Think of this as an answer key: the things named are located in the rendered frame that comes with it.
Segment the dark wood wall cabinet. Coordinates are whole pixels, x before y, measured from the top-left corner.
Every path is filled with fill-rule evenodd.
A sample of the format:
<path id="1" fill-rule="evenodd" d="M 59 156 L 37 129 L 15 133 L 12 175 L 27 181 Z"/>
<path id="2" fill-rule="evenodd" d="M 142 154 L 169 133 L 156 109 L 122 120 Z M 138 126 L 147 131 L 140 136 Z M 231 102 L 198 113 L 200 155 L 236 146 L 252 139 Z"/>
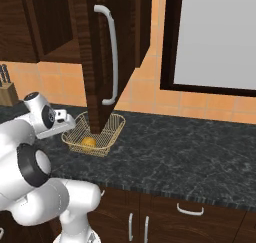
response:
<path id="1" fill-rule="evenodd" d="M 78 63 L 73 0 L 0 0 L 0 60 Z"/>

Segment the golden round bread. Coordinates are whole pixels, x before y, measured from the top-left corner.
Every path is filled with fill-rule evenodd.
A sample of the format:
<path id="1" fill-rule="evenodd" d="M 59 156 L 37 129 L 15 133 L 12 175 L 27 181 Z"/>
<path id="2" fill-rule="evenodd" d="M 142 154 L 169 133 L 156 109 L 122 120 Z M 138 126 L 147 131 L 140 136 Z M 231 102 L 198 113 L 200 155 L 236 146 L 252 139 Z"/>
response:
<path id="1" fill-rule="evenodd" d="M 81 144 L 85 147 L 85 148 L 91 148 L 91 147 L 95 147 L 96 146 L 96 140 L 92 137 L 85 137 Z"/>

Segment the wooden knife block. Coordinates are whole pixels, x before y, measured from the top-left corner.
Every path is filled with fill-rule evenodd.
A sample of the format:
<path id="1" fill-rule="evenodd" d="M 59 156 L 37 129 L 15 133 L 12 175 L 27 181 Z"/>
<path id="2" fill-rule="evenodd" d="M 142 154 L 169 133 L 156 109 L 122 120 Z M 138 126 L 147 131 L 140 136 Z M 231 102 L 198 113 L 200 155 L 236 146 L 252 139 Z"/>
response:
<path id="1" fill-rule="evenodd" d="M 0 105 L 14 106 L 19 102 L 16 88 L 13 83 L 3 83 L 0 87 Z"/>

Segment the dark framed window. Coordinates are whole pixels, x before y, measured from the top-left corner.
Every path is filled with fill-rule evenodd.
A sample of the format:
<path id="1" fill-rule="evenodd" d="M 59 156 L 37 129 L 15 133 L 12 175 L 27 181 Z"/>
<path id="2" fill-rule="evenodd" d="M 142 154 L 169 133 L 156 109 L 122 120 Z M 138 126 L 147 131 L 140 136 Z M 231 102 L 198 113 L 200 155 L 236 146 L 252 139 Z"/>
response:
<path id="1" fill-rule="evenodd" d="M 160 88 L 256 97 L 256 0 L 166 0 Z"/>

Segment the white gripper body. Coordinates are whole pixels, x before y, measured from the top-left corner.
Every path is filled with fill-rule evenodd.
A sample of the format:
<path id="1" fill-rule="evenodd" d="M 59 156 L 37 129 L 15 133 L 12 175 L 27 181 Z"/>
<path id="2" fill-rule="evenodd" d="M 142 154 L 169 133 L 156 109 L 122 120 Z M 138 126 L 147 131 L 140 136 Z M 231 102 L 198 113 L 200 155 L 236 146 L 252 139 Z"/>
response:
<path id="1" fill-rule="evenodd" d="M 68 114 L 66 120 L 64 120 L 63 122 L 55 121 L 51 129 L 47 129 L 46 131 L 37 134 L 36 137 L 38 139 L 45 139 L 66 132 L 68 130 L 74 129 L 75 126 L 76 122 L 74 118 L 70 114 Z"/>

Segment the dark wood base cabinet door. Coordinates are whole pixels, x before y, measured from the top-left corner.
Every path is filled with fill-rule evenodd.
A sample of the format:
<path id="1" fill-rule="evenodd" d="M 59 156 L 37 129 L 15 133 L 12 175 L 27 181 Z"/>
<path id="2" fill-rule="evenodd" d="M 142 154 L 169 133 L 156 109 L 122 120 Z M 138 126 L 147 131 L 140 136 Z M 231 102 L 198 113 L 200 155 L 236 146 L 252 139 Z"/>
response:
<path id="1" fill-rule="evenodd" d="M 177 203 L 190 211 L 204 207 L 204 214 L 182 214 Z M 245 211 L 142 193 L 140 214 L 143 241 L 149 216 L 148 243 L 233 243 Z"/>
<path id="2" fill-rule="evenodd" d="M 100 190 L 103 193 L 100 204 L 88 214 L 88 220 L 101 243 L 139 243 L 140 194 L 103 186 Z M 128 238 L 130 213 L 133 213 L 132 242 Z"/>

